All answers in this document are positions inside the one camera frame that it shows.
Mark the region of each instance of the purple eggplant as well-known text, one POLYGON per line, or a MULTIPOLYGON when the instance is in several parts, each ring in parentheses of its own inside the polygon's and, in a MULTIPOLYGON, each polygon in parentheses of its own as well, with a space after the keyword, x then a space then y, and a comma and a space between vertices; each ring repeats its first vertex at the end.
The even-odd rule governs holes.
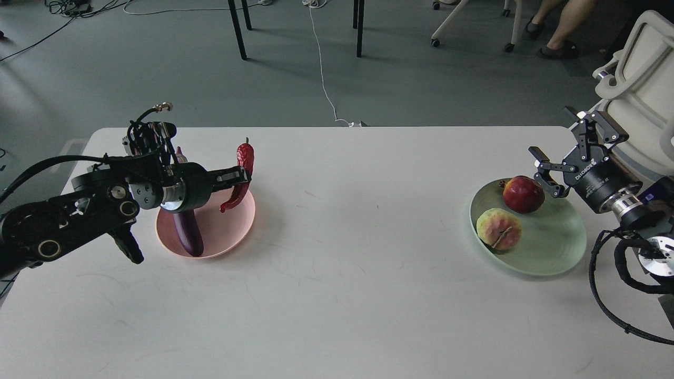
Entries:
POLYGON ((175 221, 175 230, 178 232, 178 238, 181 245, 189 255, 198 257, 204 252, 204 240, 199 232, 197 218, 194 217, 193 210, 186 210, 173 214, 175 221))

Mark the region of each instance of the white cable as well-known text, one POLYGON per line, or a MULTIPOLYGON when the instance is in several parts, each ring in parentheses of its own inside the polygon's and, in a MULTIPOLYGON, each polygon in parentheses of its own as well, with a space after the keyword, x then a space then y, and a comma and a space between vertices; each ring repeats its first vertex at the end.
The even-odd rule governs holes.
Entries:
POLYGON ((311 9, 319 9, 328 3, 328 0, 325 0, 322 4, 319 4, 319 0, 302 0, 302 5, 306 5, 311 9))
POLYGON ((330 97, 328 96, 328 91, 326 90, 326 79, 323 76, 323 56, 321 54, 321 43, 318 42, 318 34, 316 34, 316 25, 313 23, 313 13, 311 12, 312 8, 311 6, 309 7, 309 16, 311 17, 311 27, 313 28, 313 35, 316 37, 316 44, 318 45, 318 61, 321 64, 321 83, 323 84, 323 93, 326 94, 326 99, 330 103, 330 106, 332 107, 332 112, 335 115, 335 122, 337 121, 343 121, 345 122, 348 126, 353 126, 352 123, 349 123, 347 120, 337 118, 337 109, 335 108, 335 105, 332 104, 332 100, 330 100, 330 97))

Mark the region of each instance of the light green plate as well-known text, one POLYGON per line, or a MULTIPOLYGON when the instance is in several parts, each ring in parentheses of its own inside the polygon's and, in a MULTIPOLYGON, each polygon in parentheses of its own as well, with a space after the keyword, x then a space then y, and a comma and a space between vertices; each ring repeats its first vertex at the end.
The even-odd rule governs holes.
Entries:
POLYGON ((568 200, 553 198, 547 193, 543 205, 535 212, 519 214, 503 202, 500 179, 482 187, 470 203, 473 234, 485 251, 498 262, 523 274, 550 276, 572 269, 582 259, 587 245, 587 232, 580 215, 568 200), (475 231, 478 217, 490 208, 502 208, 522 222, 522 237, 512 249, 504 252, 485 245, 475 231))

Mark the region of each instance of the pink bowl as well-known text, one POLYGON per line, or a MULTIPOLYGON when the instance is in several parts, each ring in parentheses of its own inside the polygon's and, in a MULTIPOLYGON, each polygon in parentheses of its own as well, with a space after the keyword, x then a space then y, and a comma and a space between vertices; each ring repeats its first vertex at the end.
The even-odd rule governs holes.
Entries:
POLYGON ((185 251, 175 230, 173 215, 162 208, 157 214, 156 221, 159 242, 169 251, 193 259, 213 258, 232 250, 253 226, 255 199, 248 191, 238 206, 220 213, 220 204, 229 199, 231 192, 232 189, 216 192, 206 204, 194 210, 199 232, 204 241, 204 252, 201 256, 191 256, 185 251))

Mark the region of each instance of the shoe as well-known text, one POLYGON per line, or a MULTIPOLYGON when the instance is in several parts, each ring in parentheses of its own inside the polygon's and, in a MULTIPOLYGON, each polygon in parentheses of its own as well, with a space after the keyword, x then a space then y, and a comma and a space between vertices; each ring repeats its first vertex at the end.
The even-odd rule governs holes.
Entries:
POLYGON ((534 18, 531 18, 531 20, 529 20, 529 22, 526 23, 526 26, 524 27, 524 32, 526 33, 527 36, 529 36, 529 38, 531 38, 533 40, 537 40, 538 37, 541 36, 541 33, 543 33, 543 29, 545 29, 545 23, 533 24, 532 23, 533 20, 534 20, 534 18))
POLYGON ((538 50, 536 55, 543 59, 575 59, 578 58, 578 48, 573 42, 565 40, 561 49, 551 50, 543 47, 538 50))

